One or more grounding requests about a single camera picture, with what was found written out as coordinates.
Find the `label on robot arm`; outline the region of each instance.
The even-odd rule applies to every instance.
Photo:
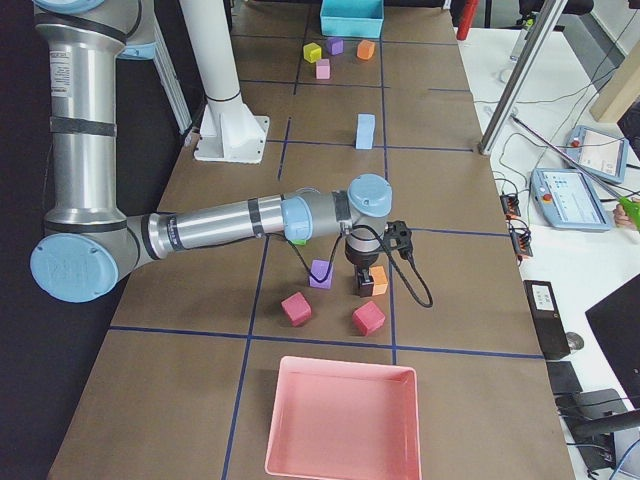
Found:
[[[533,299],[536,302],[536,308],[538,310],[547,310],[553,312],[553,301],[551,300],[551,292],[549,287],[545,285],[531,285],[531,291],[533,292]]]
[[[73,95],[73,65],[71,53],[52,50],[49,52],[51,69],[51,96],[71,97]]]

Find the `blue bin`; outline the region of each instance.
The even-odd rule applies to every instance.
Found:
[[[320,9],[327,37],[379,38],[383,20],[383,0],[323,0]]]

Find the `white table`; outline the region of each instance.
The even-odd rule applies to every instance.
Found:
[[[513,68],[509,53],[517,36],[518,32],[512,30],[472,29],[467,40],[459,43],[483,131],[504,89],[505,72]],[[574,93],[590,82],[564,35],[553,33],[524,82],[516,104],[517,115],[547,140],[556,145],[564,144],[585,104],[593,101],[596,93],[594,87],[590,86],[577,95],[555,102],[523,102],[553,100]],[[617,125],[597,123],[588,107],[578,124],[622,136]],[[516,172],[528,179],[536,166],[565,168],[560,157],[552,151],[547,150],[540,158],[543,149],[519,136],[509,139],[515,132],[528,135],[513,122],[507,122],[493,148],[492,168],[500,172],[496,176],[504,175],[519,190],[523,190],[528,185],[525,185],[525,178]],[[516,172],[500,164],[503,152],[502,163]],[[630,154],[629,163],[638,165],[633,153]],[[497,182],[496,185],[498,189],[503,188],[503,182]],[[623,185],[632,189],[640,187],[640,171],[627,169]],[[608,198],[608,195],[597,190],[600,198]],[[504,191],[512,192],[513,188],[505,184]],[[606,203],[605,209],[610,213],[615,204]],[[531,246],[534,255],[523,261],[520,267],[522,279],[550,281],[565,331],[576,332],[585,341],[582,350],[574,352],[565,360],[571,360],[585,392],[615,388],[624,397],[624,391],[591,332],[585,311],[640,273],[640,235],[634,230],[622,228],[605,233],[552,228],[535,205],[530,204],[527,193],[520,195],[520,208],[523,219],[532,231]],[[633,408],[629,402],[627,408]],[[576,478],[586,479],[586,468],[579,452],[575,447],[569,447],[569,451]],[[608,478],[608,474],[603,471],[601,478]]]

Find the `pink bin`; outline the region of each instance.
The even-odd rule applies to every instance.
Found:
[[[415,370],[284,357],[265,470],[320,480],[420,480]]]

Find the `pink cube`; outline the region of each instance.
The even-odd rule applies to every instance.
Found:
[[[322,280],[324,276],[327,274],[327,269],[329,268],[329,265],[330,263],[324,260],[314,260],[311,263],[311,273],[313,273],[313,275],[316,278],[319,278],[320,280]],[[312,276],[309,276],[309,286],[314,288],[324,288],[326,290],[329,290],[331,288],[332,278],[333,278],[333,265],[331,265],[331,269],[329,270],[329,276],[322,283],[316,282]]]
[[[344,52],[344,40],[340,37],[329,37],[325,44],[327,52],[331,55],[340,55]]]
[[[378,330],[384,325],[385,316],[382,310],[373,302],[367,302],[353,312],[353,323],[363,335]]]
[[[318,80],[331,78],[331,64],[328,58],[321,58],[316,62],[316,78]]]
[[[291,325],[297,327],[311,318],[311,305],[302,293],[297,292],[280,302],[284,313],[287,314]]]

